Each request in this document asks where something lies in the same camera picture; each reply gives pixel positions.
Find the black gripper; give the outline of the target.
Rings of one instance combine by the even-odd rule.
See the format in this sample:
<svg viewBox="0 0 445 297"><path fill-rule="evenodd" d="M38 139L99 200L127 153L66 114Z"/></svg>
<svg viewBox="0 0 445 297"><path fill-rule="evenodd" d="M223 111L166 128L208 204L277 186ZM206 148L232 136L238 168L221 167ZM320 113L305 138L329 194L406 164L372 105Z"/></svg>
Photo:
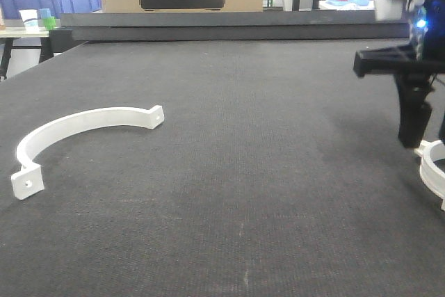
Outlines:
<svg viewBox="0 0 445 297"><path fill-rule="evenodd" d="M432 114L426 98L433 88L430 75L415 73L423 72L418 61L444 62L444 0L407 0L406 10L411 45L357 51L353 71L359 78L396 73L398 139L404 148L418 148Z"/></svg>

